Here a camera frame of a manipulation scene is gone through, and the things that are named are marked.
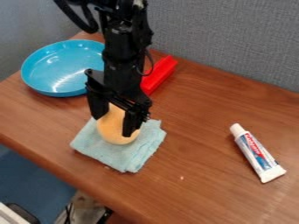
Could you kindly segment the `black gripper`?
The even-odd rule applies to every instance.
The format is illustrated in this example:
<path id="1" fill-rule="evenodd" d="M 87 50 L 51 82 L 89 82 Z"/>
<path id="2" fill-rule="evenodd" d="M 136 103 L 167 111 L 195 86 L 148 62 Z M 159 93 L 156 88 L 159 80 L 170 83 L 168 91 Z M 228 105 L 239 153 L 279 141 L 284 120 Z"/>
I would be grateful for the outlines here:
<path id="1" fill-rule="evenodd" d="M 89 113 L 97 120 L 108 112 L 108 104 L 116 105 L 125 111 L 123 136 L 131 137 L 147 120 L 152 106 L 140 87 L 146 57 L 150 57 L 147 45 L 140 44 L 142 39 L 135 39 L 131 30 L 107 29 L 104 38 L 104 71 L 85 71 Z"/>

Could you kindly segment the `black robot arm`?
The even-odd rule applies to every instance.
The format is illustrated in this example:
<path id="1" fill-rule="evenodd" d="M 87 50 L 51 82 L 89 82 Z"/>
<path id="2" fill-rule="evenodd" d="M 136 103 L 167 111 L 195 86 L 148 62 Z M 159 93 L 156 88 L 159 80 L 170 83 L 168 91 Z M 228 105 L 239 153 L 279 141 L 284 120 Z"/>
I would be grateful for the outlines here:
<path id="1" fill-rule="evenodd" d="M 96 119 L 108 113 L 109 105 L 117 106 L 125 112 L 120 133 L 131 137 L 148 120 L 152 106 L 142 89 L 142 79 L 148 75 L 144 65 L 152 59 L 147 50 L 154 36 L 147 21 L 147 1 L 99 3 L 97 11 L 105 39 L 104 69 L 85 71 L 88 106 Z"/>

